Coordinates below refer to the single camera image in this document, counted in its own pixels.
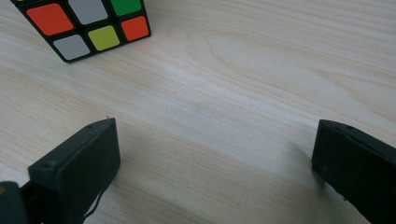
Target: light wood surface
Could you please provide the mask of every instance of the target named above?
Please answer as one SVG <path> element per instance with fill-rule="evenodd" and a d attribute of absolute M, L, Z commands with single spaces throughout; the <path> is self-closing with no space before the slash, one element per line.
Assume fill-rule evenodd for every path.
<path fill-rule="evenodd" d="M 110 116 L 86 223 L 368 223 L 310 158 L 319 119 L 396 147 L 396 1 L 145 3 L 152 37 L 66 64 L 0 2 L 0 180 Z"/>

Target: orange sticker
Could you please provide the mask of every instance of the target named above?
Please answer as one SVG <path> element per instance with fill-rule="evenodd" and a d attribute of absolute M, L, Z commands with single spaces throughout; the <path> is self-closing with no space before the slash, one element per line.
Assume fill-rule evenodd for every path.
<path fill-rule="evenodd" d="M 123 21 L 121 26 L 128 41 L 133 41 L 149 35 L 148 24 L 146 18 L 143 16 Z"/>
<path fill-rule="evenodd" d="M 30 8 L 27 15 L 44 35 L 57 35 L 74 28 L 62 7 L 56 3 Z"/>

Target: rubik's cube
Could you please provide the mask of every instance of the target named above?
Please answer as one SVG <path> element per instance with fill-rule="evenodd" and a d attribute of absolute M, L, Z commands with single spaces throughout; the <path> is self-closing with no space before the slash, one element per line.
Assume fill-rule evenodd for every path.
<path fill-rule="evenodd" d="M 67 63 L 151 35 L 143 0 L 11 0 Z"/>

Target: wooden table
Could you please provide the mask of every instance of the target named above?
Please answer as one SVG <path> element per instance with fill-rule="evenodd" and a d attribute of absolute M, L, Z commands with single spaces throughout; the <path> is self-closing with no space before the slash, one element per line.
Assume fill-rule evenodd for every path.
<path fill-rule="evenodd" d="M 86 223 L 367 223 L 310 158 L 319 119 L 396 146 L 395 1 L 145 3 L 152 37 L 67 64 L 1 1 L 0 180 L 110 116 Z"/>

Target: table surface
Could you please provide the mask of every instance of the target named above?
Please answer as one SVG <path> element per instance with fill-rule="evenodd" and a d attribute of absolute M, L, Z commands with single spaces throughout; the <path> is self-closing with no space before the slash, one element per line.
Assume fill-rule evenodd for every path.
<path fill-rule="evenodd" d="M 311 170 L 319 119 L 396 146 L 396 1 L 146 0 L 152 37 L 63 63 L 0 2 L 0 180 L 114 117 L 86 223 L 367 223 Z"/>

